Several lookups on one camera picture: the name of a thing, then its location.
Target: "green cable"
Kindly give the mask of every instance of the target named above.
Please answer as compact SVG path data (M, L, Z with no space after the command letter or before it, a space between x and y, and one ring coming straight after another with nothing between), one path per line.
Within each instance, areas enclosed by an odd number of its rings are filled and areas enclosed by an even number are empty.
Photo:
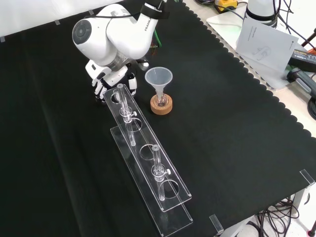
M157 43L158 43L159 48L162 47L156 29L155 29L155 31L154 31L154 34L155 34L155 37L156 37L156 40L157 40Z

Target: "glass test tube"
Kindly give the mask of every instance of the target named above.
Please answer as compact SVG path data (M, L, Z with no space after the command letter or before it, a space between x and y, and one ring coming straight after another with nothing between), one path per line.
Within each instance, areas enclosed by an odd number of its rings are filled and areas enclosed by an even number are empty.
M159 146L153 145L152 150L153 150L153 156L154 156L154 174L155 176L157 176L155 177L155 180L157 181L157 185L158 185L159 200L164 201L165 200L164 186L162 183L162 181L164 180L164 169L161 165Z
M121 104L121 115L123 116L124 122L126 123L126 130L128 133L129 141L131 146L136 146L136 141L133 133L132 128L132 122L131 119L131 111L127 105L127 100L124 92L124 86L123 84L118 84L118 94L119 94L119 100Z

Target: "clear acrylic rack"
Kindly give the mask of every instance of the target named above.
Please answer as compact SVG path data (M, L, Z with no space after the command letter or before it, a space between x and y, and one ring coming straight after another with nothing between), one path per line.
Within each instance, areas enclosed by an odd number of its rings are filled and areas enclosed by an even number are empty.
M193 222L184 202L191 194L127 87L104 93L117 126L115 142L162 237Z

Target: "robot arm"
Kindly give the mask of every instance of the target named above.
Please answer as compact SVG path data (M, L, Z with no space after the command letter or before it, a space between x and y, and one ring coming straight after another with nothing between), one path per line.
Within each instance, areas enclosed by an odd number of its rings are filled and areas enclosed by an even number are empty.
M280 0L249 0L245 17L252 18L267 26L277 26L277 15L280 9Z
M96 87L97 98L103 99L103 93L123 79L131 59L140 59L147 53L158 20L168 18L165 1L146 0L138 21L123 6L111 4L97 17L77 22L73 41L90 59L85 68L93 80L92 86ZM128 78L131 93L135 94L136 78L132 74Z
M150 48L158 22L166 16L163 0L147 0L138 21L119 4L106 6L97 15L111 18L87 18L79 21L73 30L76 47L98 66L110 64L118 51L126 58L139 59Z

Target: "white paper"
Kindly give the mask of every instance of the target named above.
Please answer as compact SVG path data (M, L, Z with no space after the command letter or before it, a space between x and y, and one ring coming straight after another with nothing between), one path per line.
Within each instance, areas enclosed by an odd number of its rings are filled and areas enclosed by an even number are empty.
M267 67L284 72L298 38L245 18L236 52Z

